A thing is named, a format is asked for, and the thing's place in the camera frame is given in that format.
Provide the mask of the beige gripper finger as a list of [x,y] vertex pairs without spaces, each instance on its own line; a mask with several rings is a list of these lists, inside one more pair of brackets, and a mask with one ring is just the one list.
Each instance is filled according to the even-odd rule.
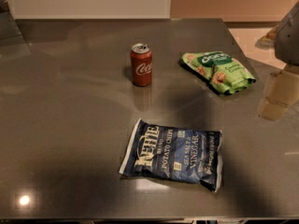
[[280,119],[298,101],[299,66],[287,64],[282,70],[271,73],[266,81],[259,115],[268,120]]

